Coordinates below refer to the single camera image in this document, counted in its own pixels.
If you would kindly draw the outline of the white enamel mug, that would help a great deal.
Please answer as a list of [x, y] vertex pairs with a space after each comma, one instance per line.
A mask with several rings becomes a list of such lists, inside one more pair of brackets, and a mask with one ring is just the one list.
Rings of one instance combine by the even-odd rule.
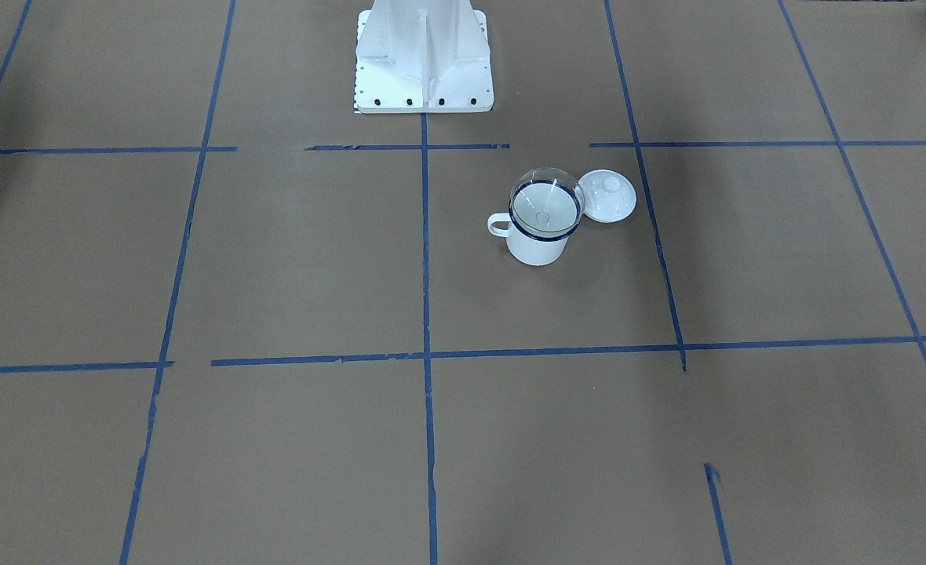
[[505, 240], [509, 252], [518, 261], [531, 265], [531, 267], [545, 267], [560, 258], [568, 239], [574, 234], [573, 232], [565, 239], [553, 241], [532, 239], [511, 221], [508, 210], [490, 215], [486, 226], [489, 233]]

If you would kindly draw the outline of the clear plastic funnel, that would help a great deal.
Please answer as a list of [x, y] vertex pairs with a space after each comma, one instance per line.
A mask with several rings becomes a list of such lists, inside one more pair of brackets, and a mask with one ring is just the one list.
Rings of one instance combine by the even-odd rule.
[[584, 195], [578, 180], [567, 172], [536, 168], [522, 175], [513, 187], [509, 215], [532, 239], [565, 239], [581, 223]]

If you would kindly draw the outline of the white mug lid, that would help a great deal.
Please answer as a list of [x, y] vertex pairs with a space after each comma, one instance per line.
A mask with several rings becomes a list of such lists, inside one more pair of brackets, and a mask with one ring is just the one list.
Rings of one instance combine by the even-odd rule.
[[636, 189], [627, 177], [613, 170], [592, 170], [578, 179], [582, 211], [592, 221], [616, 223], [632, 215]]

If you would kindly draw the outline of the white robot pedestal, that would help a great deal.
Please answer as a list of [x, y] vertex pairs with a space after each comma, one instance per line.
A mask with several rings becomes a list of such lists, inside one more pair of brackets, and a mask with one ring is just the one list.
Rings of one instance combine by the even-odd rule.
[[488, 112], [494, 102], [488, 22], [470, 1], [374, 1], [359, 12], [356, 112]]

